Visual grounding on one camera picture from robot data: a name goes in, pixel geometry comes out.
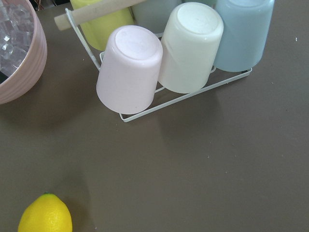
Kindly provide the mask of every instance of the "ribbed pink pot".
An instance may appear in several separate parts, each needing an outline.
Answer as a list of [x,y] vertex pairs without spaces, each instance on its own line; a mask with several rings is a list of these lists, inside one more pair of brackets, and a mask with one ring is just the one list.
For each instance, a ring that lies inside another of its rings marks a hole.
[[0,104],[10,102],[29,91],[39,80],[47,59],[46,38],[41,23],[28,0],[2,0],[4,4],[24,5],[32,14],[34,32],[29,51],[19,68],[0,84]]

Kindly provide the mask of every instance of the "wooden handle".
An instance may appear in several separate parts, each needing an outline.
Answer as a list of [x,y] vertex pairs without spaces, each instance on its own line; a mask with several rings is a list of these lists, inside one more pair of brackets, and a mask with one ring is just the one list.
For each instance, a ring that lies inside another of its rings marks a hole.
[[[71,13],[76,25],[79,25],[143,1],[146,0],[101,0],[97,3],[76,9]],[[55,17],[55,22],[59,30],[66,30],[71,27],[67,14]]]

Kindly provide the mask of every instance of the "brown table surface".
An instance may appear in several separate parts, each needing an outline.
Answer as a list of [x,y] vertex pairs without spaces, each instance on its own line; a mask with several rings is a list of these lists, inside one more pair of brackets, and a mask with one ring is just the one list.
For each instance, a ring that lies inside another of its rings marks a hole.
[[276,1],[250,76],[128,123],[98,99],[74,31],[56,28],[65,7],[38,12],[39,82],[0,105],[2,232],[47,190],[74,232],[309,231],[307,0]]

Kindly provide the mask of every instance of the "yellow cup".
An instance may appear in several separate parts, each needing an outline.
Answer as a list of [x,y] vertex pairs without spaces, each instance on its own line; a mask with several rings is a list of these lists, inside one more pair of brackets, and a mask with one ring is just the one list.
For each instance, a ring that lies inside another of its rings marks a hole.
[[[73,9],[91,5],[100,0],[70,0]],[[134,25],[132,14],[129,8],[93,19],[81,24],[84,36],[88,43],[95,49],[104,51],[109,35],[118,27]]]

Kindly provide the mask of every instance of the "white cup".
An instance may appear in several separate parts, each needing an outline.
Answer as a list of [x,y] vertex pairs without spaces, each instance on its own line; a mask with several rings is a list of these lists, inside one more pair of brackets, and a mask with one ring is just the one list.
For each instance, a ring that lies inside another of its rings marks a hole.
[[110,36],[97,82],[97,94],[109,109],[122,114],[145,110],[154,99],[162,45],[149,30],[123,26]]
[[177,6],[161,39],[159,83],[177,93],[192,93],[204,87],[222,33],[222,19],[211,7],[198,2]]

